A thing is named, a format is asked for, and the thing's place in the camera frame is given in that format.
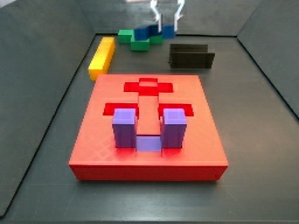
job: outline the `black block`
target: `black block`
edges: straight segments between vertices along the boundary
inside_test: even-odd
[[[208,52],[208,45],[171,44],[171,68],[211,69],[215,52]]]

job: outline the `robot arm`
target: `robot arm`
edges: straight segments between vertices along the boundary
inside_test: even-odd
[[[158,23],[158,27],[159,27],[159,32],[163,29],[163,15],[159,12],[156,6],[158,6],[158,0],[126,0],[127,3],[146,3],[146,2],[151,2],[151,9],[154,11],[155,14],[155,22]],[[178,0],[178,11],[174,14],[174,30],[178,31],[178,22],[180,20],[180,18],[183,17],[182,11],[183,11],[183,6],[184,6],[184,0]]]

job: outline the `gray wall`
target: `gray wall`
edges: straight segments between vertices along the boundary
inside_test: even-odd
[[[13,1],[15,0],[0,0],[0,8],[4,7],[5,5],[8,5]]]
[[[0,9],[0,33],[3,216],[95,32],[75,0],[20,0]]]
[[[96,33],[118,33],[154,22],[148,3],[126,0],[78,0]],[[162,0],[166,23],[176,11],[176,0]],[[238,36],[260,0],[187,0],[180,34]]]
[[[299,116],[298,12],[298,0],[264,0],[238,39]]]

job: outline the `purple pillar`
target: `purple pillar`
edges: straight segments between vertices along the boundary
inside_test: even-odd
[[[136,147],[136,110],[116,108],[112,128],[115,132],[116,148]]]
[[[187,118],[182,108],[166,108],[163,110],[163,148],[180,149],[183,147],[183,136],[187,128]]]

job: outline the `blue block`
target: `blue block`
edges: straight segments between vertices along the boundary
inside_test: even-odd
[[[163,38],[164,39],[174,39],[175,38],[175,31],[174,31],[174,25],[172,24],[163,25]]]
[[[138,136],[135,149],[136,151],[162,151],[160,136]]]
[[[148,40],[150,39],[150,26],[143,26],[135,29],[135,40]]]
[[[148,29],[150,29],[150,38],[160,35],[158,24],[151,24],[148,26]]]
[[[166,108],[163,110],[163,148],[180,149],[187,128],[187,118],[182,108]]]
[[[116,108],[112,120],[116,148],[136,147],[136,110]]]

